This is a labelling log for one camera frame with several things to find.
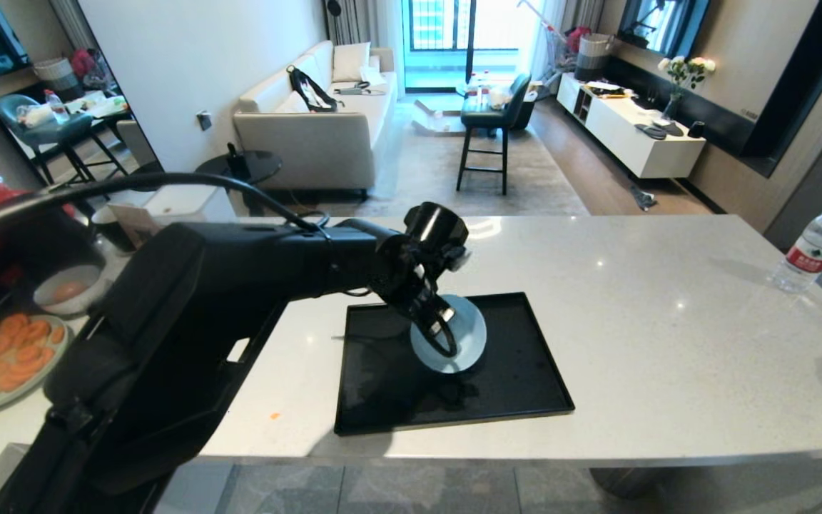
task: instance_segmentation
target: robotic arm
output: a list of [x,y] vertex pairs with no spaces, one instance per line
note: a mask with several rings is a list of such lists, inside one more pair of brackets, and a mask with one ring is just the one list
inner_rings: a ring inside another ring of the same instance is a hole
[[[412,208],[405,225],[165,228],[49,376],[53,405],[0,492],[0,511],[151,510],[215,432],[292,300],[368,288],[452,357],[454,312],[437,279],[467,260],[467,229],[433,203]],[[247,347],[228,361],[242,338]]]

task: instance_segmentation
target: white sofa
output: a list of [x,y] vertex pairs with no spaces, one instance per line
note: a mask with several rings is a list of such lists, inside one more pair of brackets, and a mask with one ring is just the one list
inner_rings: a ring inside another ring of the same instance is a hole
[[353,82],[332,83],[333,45],[323,41],[291,63],[313,78],[331,97],[345,102],[337,113],[275,114],[290,95],[285,69],[239,97],[234,114],[244,150],[268,150],[281,157],[278,175],[263,189],[362,189],[376,182],[384,165],[388,133],[397,101],[397,77],[392,49],[371,49],[379,56],[385,84],[371,87],[383,95],[334,94]]

